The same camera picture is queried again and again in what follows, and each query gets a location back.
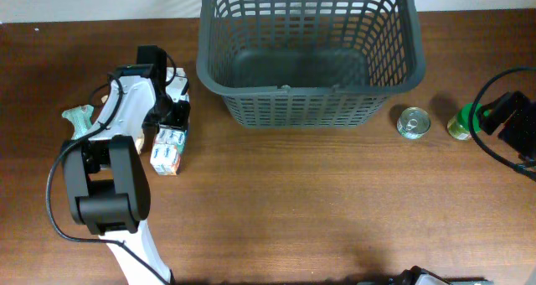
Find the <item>Kleenex tissue multipack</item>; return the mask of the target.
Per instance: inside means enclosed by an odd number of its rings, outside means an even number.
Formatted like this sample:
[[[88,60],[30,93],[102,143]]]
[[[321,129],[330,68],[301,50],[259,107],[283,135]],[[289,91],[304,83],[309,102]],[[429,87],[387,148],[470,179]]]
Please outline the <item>Kleenex tissue multipack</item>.
[[[178,174],[181,157],[188,138],[190,99],[189,82],[183,68],[167,68],[167,77],[173,81],[166,87],[173,101],[174,117],[168,123],[160,124],[153,140],[150,163],[159,175]]]

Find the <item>green lidded glass jar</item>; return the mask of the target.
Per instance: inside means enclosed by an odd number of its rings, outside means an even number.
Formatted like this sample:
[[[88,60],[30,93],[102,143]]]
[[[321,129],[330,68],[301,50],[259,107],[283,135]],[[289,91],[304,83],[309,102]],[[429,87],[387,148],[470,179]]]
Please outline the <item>green lidded glass jar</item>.
[[[469,131],[469,116],[472,103],[466,104],[448,123],[447,131],[449,134],[461,141],[472,139],[472,135]]]

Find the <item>teal wet wipes packet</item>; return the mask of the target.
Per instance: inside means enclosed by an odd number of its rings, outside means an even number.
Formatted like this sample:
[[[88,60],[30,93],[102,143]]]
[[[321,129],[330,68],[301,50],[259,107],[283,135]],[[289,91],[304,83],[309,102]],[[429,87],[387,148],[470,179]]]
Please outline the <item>teal wet wipes packet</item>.
[[[73,125],[74,133],[71,137],[72,140],[76,140],[80,137],[83,137],[86,132],[92,127],[90,119],[93,114],[93,111],[93,106],[83,105],[62,112],[61,116]]]

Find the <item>silver tin can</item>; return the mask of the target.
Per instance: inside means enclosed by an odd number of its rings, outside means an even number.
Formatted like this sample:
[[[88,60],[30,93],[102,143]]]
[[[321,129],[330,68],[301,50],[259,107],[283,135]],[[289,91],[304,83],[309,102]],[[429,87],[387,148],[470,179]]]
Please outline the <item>silver tin can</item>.
[[[402,137],[416,140],[422,138],[431,126],[429,114],[419,107],[408,107],[402,111],[397,130]]]

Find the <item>grey plastic shopping basket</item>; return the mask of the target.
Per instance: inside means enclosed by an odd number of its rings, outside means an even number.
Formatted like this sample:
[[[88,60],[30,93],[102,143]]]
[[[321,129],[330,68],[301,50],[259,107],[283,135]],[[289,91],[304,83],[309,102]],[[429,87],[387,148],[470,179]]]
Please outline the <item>grey plastic shopping basket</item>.
[[[424,78],[415,0],[202,0],[197,74],[244,127],[356,127]]]

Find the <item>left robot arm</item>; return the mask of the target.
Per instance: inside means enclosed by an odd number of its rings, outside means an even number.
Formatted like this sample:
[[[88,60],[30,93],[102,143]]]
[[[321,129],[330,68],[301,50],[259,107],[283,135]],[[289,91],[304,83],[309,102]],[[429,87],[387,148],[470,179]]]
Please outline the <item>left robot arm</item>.
[[[156,45],[137,49],[137,61],[108,75],[108,98],[95,123],[64,142],[61,168],[73,220],[87,242],[108,246],[130,284],[173,284],[147,218],[151,192],[140,159],[146,130],[155,131],[151,163],[161,175],[178,172],[188,136],[188,78]]]

